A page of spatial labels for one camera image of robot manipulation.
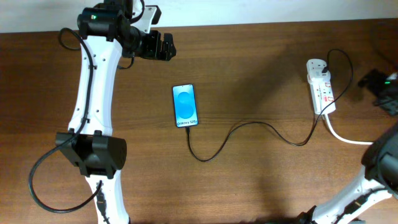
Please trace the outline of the blue screen Galaxy smartphone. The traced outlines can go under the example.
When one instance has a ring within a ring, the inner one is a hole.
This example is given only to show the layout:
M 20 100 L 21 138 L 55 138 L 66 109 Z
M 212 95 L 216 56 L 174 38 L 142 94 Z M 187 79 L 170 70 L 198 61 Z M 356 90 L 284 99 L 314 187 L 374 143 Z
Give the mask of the blue screen Galaxy smartphone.
M 192 84 L 172 87 L 175 121 L 178 128 L 198 125 L 198 114 Z

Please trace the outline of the white power strip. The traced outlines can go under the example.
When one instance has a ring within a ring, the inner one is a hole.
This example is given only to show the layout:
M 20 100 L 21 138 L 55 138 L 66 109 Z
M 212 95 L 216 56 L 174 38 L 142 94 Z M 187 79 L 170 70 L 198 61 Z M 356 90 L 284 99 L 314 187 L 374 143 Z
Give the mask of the white power strip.
M 322 74 L 320 78 L 307 76 L 312 95 L 313 109 L 315 114 L 330 114 L 336 110 L 333 90 L 331 88 L 330 75 Z

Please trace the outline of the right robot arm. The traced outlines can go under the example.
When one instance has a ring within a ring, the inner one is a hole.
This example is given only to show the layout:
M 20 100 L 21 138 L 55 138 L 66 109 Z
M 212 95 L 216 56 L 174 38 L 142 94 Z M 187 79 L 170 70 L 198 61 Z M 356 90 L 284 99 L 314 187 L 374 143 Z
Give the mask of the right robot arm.
M 397 73 L 373 70 L 358 83 L 372 92 L 375 105 L 397 111 Z M 359 174 L 331 200 L 301 213 L 294 223 L 362 223 L 356 218 L 376 203 L 397 197 L 397 124 L 375 140 L 361 159 Z

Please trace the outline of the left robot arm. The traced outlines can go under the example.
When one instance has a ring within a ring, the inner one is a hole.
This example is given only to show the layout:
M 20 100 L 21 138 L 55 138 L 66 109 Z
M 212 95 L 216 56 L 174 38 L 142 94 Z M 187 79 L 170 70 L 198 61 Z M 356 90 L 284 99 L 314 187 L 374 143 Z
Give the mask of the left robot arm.
M 120 58 L 169 61 L 176 54 L 171 34 L 152 30 L 161 10 L 134 1 L 103 1 L 78 16 L 81 74 L 67 133 L 57 133 L 62 154 L 85 176 L 98 223 L 130 223 L 121 187 L 127 143 L 113 136 L 111 105 Z

